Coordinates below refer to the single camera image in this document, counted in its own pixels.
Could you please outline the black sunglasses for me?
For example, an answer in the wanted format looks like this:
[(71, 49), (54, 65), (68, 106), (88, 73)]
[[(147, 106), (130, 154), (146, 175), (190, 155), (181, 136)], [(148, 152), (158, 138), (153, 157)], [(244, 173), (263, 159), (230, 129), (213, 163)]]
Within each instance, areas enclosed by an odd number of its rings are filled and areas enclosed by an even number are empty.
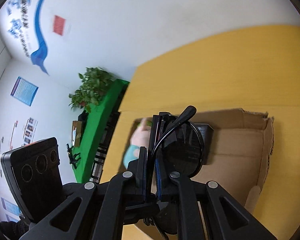
[(198, 174), (204, 164), (205, 142), (200, 130), (190, 121), (196, 112), (194, 106), (187, 106), (179, 116), (168, 112), (154, 116), (154, 141), (149, 145), (148, 154), (150, 163), (161, 153), (169, 171), (189, 178)]

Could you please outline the black charger box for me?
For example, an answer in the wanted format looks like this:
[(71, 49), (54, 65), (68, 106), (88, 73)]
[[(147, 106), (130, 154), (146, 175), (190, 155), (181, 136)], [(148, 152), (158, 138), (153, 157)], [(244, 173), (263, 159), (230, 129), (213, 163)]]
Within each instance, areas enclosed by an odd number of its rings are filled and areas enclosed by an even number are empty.
[(194, 126), (200, 131), (200, 134), (204, 142), (204, 156), (203, 165), (207, 164), (207, 159), (210, 153), (212, 144), (213, 128), (209, 124), (194, 124)]

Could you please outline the pink pig plush toy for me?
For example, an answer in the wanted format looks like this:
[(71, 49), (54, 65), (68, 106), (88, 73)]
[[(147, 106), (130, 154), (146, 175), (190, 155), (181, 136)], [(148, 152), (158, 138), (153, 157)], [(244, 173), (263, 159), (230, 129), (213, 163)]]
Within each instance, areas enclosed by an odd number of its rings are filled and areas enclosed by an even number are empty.
[(143, 118), (130, 138), (130, 145), (123, 157), (123, 165), (126, 169), (131, 161), (139, 158), (140, 147), (148, 149), (151, 133), (151, 126), (147, 125), (148, 122), (148, 118)]

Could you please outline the cardboard box tray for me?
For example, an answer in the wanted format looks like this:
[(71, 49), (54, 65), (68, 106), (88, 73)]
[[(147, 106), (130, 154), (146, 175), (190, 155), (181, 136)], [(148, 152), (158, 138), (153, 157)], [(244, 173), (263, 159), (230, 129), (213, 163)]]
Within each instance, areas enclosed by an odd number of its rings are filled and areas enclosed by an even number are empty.
[(234, 108), (197, 112), (192, 122), (213, 129), (207, 164), (193, 180), (216, 181), (253, 213), (269, 170), (274, 118)]

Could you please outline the green covered side table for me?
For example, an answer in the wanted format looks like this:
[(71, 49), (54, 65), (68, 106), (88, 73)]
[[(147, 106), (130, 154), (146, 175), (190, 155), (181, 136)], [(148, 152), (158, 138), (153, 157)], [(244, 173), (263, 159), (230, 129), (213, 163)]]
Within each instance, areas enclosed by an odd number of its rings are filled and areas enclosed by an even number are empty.
[(79, 161), (73, 172), (78, 183), (86, 183), (92, 175), (93, 164), (97, 150), (106, 131), (110, 116), (119, 110), (119, 106), (129, 85), (128, 81), (117, 79), (113, 82), (102, 101), (90, 105), (87, 124), (81, 137), (79, 146), (72, 149), (73, 154), (78, 154)]

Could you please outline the potted green plant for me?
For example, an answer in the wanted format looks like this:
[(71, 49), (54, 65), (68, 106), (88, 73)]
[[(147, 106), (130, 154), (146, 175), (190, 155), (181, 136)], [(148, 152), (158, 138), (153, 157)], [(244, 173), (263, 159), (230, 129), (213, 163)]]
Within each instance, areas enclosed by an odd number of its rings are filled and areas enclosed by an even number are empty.
[(81, 85), (73, 94), (69, 94), (71, 109), (85, 109), (91, 112), (91, 105), (98, 106), (116, 77), (99, 67), (88, 67), (84, 74), (78, 74)]

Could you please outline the blue framed wall poster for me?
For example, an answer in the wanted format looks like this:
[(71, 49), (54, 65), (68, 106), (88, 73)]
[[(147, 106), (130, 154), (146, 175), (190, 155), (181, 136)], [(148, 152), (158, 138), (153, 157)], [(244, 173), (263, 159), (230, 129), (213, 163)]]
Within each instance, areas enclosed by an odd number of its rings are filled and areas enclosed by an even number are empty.
[(13, 86), (10, 96), (26, 104), (27, 106), (31, 106), (38, 89), (38, 86), (19, 76)]

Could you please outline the red wall notice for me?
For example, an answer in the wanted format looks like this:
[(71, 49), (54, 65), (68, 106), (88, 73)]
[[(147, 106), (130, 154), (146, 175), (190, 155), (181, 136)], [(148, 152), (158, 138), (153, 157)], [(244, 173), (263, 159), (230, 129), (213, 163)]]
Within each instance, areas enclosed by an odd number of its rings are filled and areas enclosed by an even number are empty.
[(53, 19), (53, 32), (63, 36), (66, 20), (61, 16), (55, 15)]

